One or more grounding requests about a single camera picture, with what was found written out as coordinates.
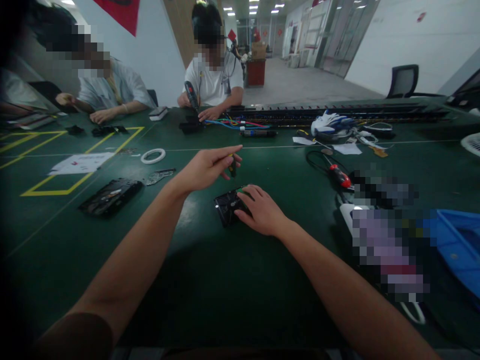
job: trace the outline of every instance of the white roll of tape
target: white roll of tape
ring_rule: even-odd
[[[152,160],[146,160],[146,158],[152,154],[155,154],[155,153],[159,153],[160,155],[158,155],[158,157],[152,159]],[[165,152],[165,150],[163,149],[153,149],[153,150],[150,150],[150,151],[147,151],[146,153],[144,153],[140,160],[142,163],[144,164],[147,164],[147,165],[150,165],[150,164],[155,164],[155,163],[158,163],[160,160],[162,160],[165,155],[167,153]]]

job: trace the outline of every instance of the red screwdriver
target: red screwdriver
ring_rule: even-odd
[[[330,159],[323,155],[325,159],[330,163],[330,171],[333,174],[333,178],[341,185],[342,188],[348,189],[352,186],[352,181],[345,175],[345,173],[339,169],[337,164],[332,164]]]

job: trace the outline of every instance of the blue container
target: blue container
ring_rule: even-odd
[[[480,214],[437,210],[436,246],[455,276],[480,299]]]

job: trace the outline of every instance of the chair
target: chair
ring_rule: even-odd
[[[414,92],[419,80],[419,66],[416,64],[391,68],[390,91],[387,99],[410,98],[412,96],[441,97],[443,95]]]
[[[155,92],[155,90],[150,89],[150,90],[147,90],[146,92],[148,93],[148,95],[150,95],[151,99],[153,100],[156,107],[158,108],[159,107],[159,101],[157,100],[157,93]]]
[[[72,106],[62,106],[60,105],[55,98],[58,94],[62,92],[57,85],[50,81],[33,81],[29,82],[30,86],[38,91],[42,96],[45,97],[49,102],[55,105],[60,111],[73,114],[78,113],[77,109]]]

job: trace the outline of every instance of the cardboard box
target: cardboard box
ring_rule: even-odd
[[[263,60],[267,56],[267,44],[263,41],[251,43],[251,58],[253,60]]]

